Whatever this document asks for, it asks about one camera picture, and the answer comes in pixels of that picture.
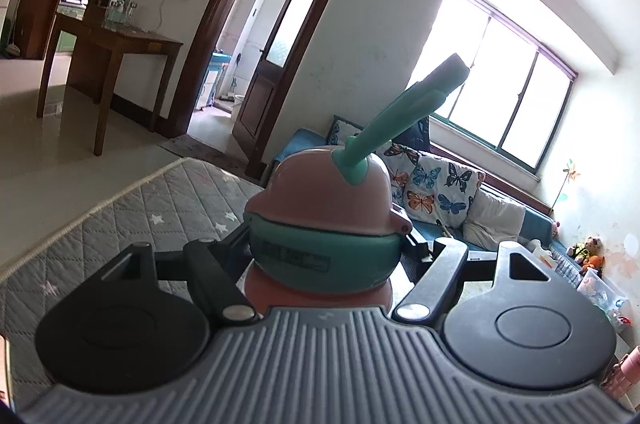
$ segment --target metal rivet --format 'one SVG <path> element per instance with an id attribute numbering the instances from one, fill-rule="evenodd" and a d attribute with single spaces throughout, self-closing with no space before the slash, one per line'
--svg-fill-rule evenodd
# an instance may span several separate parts
<path id="1" fill-rule="evenodd" d="M 396 309 L 396 314 L 407 321 L 420 321 L 429 315 L 429 308 L 420 303 L 408 303 Z"/>
<path id="2" fill-rule="evenodd" d="M 229 305 L 222 315 L 230 321 L 248 321 L 255 316 L 255 311 L 249 305 Z"/>

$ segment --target teddy bear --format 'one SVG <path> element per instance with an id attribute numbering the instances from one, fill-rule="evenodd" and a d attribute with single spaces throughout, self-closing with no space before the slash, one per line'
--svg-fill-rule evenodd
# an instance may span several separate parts
<path id="1" fill-rule="evenodd" d="M 575 244 L 567 249 L 567 254 L 574 258 L 575 263 L 580 265 L 584 260 L 594 256 L 600 251 L 602 242 L 596 236 L 590 236 L 583 244 Z"/>
<path id="2" fill-rule="evenodd" d="M 582 269 L 580 274 L 584 276 L 589 269 L 593 269 L 598 273 L 598 277 L 602 277 L 602 266 L 604 265 L 604 257 L 594 254 L 587 260 L 582 262 Z"/>

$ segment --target plastic storage box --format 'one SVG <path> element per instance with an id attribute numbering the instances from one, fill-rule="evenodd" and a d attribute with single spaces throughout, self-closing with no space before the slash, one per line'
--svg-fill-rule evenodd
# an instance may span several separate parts
<path id="1" fill-rule="evenodd" d="M 600 308 L 614 327 L 617 325 L 616 317 L 628 298 L 604 283 L 593 269 L 589 269 L 582 278 L 578 285 L 578 292 L 587 296 L 591 303 Z"/>

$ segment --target pink toy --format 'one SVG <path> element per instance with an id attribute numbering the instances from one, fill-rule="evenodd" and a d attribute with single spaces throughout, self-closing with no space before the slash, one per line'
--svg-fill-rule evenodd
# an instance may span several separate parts
<path id="1" fill-rule="evenodd" d="M 385 312 L 391 310 L 394 295 L 391 280 L 382 285 L 356 294 L 311 294 L 284 286 L 267 276 L 251 262 L 244 280 L 244 295 L 260 314 L 266 314 L 270 306 L 275 307 L 365 307 L 381 306 Z"/>
<path id="2" fill-rule="evenodd" d="M 638 381 L 640 381 L 640 346 L 636 346 L 612 367 L 600 387 L 610 397 L 619 399 Z"/>
<path id="3" fill-rule="evenodd" d="M 388 171 L 373 152 L 437 110 L 468 73 L 453 54 L 344 147 L 284 159 L 244 208 L 260 269 L 288 288 L 316 295 L 353 295 L 384 284 L 413 224 L 392 204 Z"/>
<path id="4" fill-rule="evenodd" d="M 406 213 L 391 205 L 389 174 L 382 160 L 369 155 L 364 181 L 352 186 L 344 182 L 332 161 L 337 148 L 324 146 L 284 159 L 269 187 L 250 198 L 245 211 L 309 229 L 375 236 L 409 234 L 413 224 Z"/>

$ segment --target white pillow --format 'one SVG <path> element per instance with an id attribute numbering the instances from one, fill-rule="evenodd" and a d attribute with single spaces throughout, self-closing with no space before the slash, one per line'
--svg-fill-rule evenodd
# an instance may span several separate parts
<path id="1" fill-rule="evenodd" d="M 462 236 L 470 244 L 498 250 L 500 242 L 518 241 L 524 214 L 523 205 L 479 190 L 462 224 Z"/>
<path id="2" fill-rule="evenodd" d="M 458 229 L 484 173 L 457 162 L 421 153 L 404 188 L 404 208 L 410 218 Z"/>

